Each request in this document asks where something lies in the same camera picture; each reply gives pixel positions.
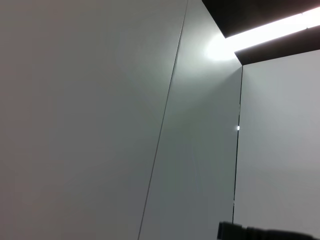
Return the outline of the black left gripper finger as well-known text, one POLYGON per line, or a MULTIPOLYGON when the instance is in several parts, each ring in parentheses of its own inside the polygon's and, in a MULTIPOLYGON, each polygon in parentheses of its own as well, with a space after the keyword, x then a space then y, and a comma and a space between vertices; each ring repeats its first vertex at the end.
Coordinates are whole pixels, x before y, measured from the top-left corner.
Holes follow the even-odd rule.
POLYGON ((266 230, 242 227, 239 224, 220 222, 217 232, 218 240, 313 240, 313 236, 283 230, 266 230))

